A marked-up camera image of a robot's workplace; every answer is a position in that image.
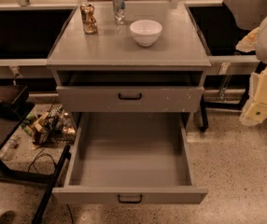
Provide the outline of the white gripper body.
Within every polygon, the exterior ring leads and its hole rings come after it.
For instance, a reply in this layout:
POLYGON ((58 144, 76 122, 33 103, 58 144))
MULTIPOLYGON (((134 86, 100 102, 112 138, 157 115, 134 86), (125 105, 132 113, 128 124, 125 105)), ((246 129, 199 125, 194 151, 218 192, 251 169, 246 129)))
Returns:
POLYGON ((267 66, 260 74, 251 74, 248 94, 239 121, 245 126, 261 124, 267 119, 267 66))

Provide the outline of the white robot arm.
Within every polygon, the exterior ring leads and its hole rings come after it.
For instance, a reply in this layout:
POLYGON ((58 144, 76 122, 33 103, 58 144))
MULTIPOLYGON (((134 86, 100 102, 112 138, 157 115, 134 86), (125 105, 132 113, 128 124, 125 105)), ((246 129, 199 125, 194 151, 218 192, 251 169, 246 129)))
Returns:
POLYGON ((267 119, 267 16, 258 28, 238 42, 236 49, 243 52, 255 50, 257 59, 266 65, 260 73, 251 73, 249 98, 239 118, 243 125, 254 126, 267 119))

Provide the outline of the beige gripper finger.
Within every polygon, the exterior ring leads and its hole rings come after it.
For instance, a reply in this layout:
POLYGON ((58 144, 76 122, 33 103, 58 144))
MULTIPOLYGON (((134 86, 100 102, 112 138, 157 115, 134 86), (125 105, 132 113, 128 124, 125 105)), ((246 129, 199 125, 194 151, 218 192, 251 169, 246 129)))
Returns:
POLYGON ((260 28, 257 27, 249 32, 242 40, 237 43, 236 49, 242 52, 254 51, 256 49, 259 30, 260 28))

